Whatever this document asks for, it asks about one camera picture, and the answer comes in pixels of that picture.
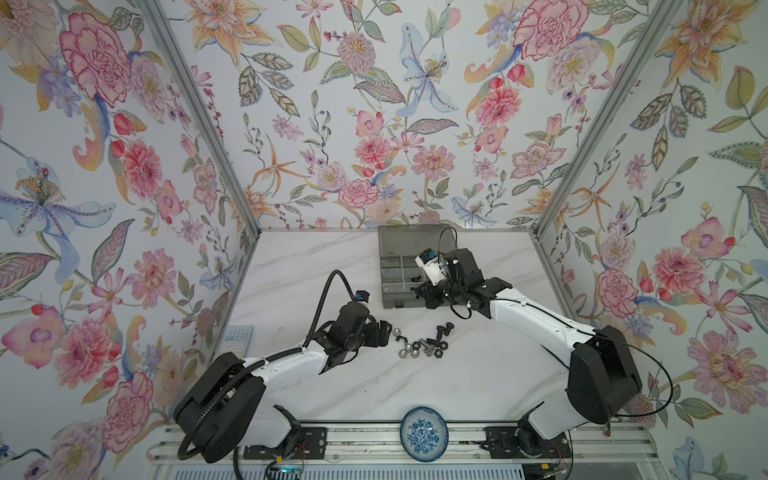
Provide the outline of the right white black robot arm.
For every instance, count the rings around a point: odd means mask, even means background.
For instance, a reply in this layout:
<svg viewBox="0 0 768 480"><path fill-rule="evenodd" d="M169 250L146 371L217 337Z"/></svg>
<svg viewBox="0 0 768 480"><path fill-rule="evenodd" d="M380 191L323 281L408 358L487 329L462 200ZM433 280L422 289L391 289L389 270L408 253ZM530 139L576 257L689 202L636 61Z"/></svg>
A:
<svg viewBox="0 0 768 480"><path fill-rule="evenodd" d="M448 254L426 249L415 262L425 275L415 293L428 309L463 306L521 332L566 367L564 390L519 420L521 440L533 444L587 423L605 425L640 393L630 345L618 329L589 329L529 299L505 280L486 279L467 249Z"/></svg>

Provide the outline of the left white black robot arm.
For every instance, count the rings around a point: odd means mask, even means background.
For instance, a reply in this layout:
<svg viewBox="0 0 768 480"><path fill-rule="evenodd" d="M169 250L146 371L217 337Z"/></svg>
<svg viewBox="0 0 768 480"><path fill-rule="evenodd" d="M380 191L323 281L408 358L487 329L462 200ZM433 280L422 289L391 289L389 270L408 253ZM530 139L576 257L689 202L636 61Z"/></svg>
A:
<svg viewBox="0 0 768 480"><path fill-rule="evenodd" d="M216 463L240 447L262 449L274 459L292 455L301 423L269 396L350 362L363 348L387 346L392 332L391 323L376 319L364 303L350 301L298 346L259 358L219 355L173 413L184 433L176 457Z"/></svg>

